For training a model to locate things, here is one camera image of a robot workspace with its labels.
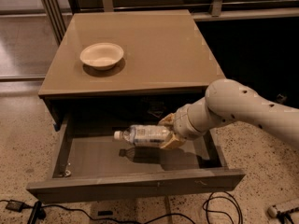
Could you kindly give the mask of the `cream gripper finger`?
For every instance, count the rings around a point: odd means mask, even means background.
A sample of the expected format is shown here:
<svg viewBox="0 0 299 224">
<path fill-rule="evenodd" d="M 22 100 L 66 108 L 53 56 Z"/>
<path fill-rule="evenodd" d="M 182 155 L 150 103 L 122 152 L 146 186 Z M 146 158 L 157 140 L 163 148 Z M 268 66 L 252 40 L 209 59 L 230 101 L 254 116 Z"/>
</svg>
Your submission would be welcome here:
<svg viewBox="0 0 299 224">
<path fill-rule="evenodd" d="M 174 127 L 174 119 L 175 119 L 175 114 L 174 113 L 170 113 L 167 116 L 165 116 L 164 118 L 162 118 L 159 122 L 158 125 L 159 126 L 164 126 L 169 130 L 172 130 Z"/>
<path fill-rule="evenodd" d="M 170 133 L 166 139 L 160 144 L 160 149 L 172 150 L 184 145 L 186 140 L 175 133 Z"/>
</svg>

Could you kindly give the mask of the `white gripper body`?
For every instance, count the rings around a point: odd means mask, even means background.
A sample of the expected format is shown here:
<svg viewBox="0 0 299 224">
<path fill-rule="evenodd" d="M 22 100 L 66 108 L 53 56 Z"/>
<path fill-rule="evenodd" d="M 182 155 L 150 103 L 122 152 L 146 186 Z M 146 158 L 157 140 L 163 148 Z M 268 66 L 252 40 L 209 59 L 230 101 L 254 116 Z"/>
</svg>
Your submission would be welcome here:
<svg viewBox="0 0 299 224">
<path fill-rule="evenodd" d="M 206 133 L 204 122 L 205 108 L 201 105 L 187 104 L 175 113 L 174 132 L 187 140 L 194 140 Z"/>
</svg>

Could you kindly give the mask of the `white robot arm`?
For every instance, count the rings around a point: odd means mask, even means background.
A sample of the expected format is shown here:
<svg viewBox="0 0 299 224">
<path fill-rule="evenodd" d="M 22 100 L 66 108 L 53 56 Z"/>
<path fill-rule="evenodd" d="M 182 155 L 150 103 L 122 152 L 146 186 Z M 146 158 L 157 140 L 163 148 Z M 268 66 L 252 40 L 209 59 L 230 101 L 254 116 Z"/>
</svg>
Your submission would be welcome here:
<svg viewBox="0 0 299 224">
<path fill-rule="evenodd" d="M 159 123 L 171 129 L 171 137 L 161 148 L 178 148 L 213 128 L 235 121 L 254 125 L 299 148 L 299 109 L 268 101 L 231 79 L 212 82 L 203 98 L 161 119 Z"/>
</svg>

